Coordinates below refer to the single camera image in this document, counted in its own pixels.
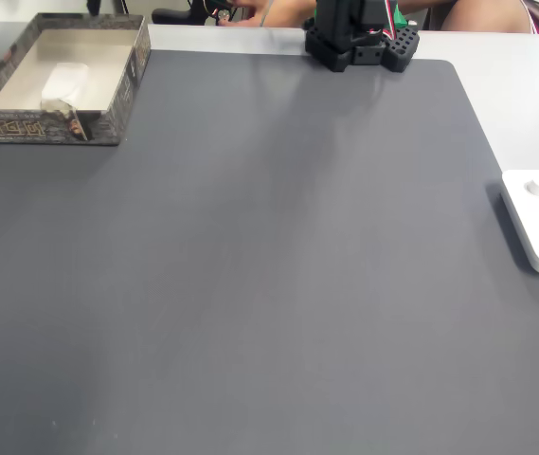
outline red wire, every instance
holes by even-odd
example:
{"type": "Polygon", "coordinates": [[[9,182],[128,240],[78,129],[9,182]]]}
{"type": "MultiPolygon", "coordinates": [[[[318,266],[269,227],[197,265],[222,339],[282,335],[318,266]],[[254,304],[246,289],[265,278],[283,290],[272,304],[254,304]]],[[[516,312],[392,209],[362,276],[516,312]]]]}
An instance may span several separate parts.
{"type": "Polygon", "coordinates": [[[391,27],[391,30],[393,30],[393,38],[391,38],[389,35],[389,38],[394,40],[397,38],[397,32],[395,31],[395,23],[393,22],[393,15],[391,14],[391,4],[389,3],[389,0],[385,0],[385,6],[386,6],[386,15],[389,18],[389,26],[391,27]]]}

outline cardboard box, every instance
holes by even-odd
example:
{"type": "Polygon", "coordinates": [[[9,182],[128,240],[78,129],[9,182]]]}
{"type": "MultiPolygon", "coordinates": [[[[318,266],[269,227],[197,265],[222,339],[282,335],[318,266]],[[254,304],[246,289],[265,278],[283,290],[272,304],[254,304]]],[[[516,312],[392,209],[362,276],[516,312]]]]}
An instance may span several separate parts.
{"type": "Polygon", "coordinates": [[[144,16],[38,14],[0,60],[0,142],[118,144],[150,53],[144,16]],[[61,62],[88,65],[81,103],[44,111],[61,62]]]}

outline gray desk mat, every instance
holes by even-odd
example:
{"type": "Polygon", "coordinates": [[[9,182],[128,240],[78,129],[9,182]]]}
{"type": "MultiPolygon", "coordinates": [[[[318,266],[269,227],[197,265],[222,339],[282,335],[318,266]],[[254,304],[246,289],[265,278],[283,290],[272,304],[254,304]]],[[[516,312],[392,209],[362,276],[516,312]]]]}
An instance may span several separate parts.
{"type": "Polygon", "coordinates": [[[539,276],[456,72],[154,52],[0,146],[0,454],[536,455],[539,276]]]}

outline white tissue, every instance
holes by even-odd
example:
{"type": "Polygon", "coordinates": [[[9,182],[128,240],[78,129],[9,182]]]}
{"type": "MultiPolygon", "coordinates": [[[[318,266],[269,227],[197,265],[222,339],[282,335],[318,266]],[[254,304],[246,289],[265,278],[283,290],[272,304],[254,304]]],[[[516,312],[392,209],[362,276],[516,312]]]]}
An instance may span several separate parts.
{"type": "Polygon", "coordinates": [[[57,64],[42,90],[40,107],[46,111],[77,109],[87,80],[87,65],[57,64]]]}

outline patterned box side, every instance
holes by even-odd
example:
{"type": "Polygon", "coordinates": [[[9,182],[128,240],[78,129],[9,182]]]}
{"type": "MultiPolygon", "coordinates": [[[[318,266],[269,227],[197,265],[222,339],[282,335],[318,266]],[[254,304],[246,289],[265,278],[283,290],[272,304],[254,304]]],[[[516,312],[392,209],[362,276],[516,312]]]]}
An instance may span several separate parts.
{"type": "Polygon", "coordinates": [[[133,52],[124,73],[119,80],[116,94],[111,102],[107,117],[116,127],[117,134],[121,137],[126,130],[135,94],[142,80],[147,61],[151,54],[151,40],[147,23],[144,21],[136,37],[133,52]]]}
{"type": "Polygon", "coordinates": [[[36,16],[40,30],[48,28],[89,28],[101,30],[138,30],[143,16],[129,14],[61,14],[40,13],[36,16]]]}
{"type": "Polygon", "coordinates": [[[117,144],[114,126],[99,111],[0,111],[0,142],[117,144]]]}
{"type": "Polygon", "coordinates": [[[6,55],[0,60],[0,91],[8,82],[8,79],[12,76],[17,66],[25,58],[35,40],[40,36],[40,29],[38,23],[31,21],[25,31],[21,33],[19,38],[10,47],[6,55]]]}

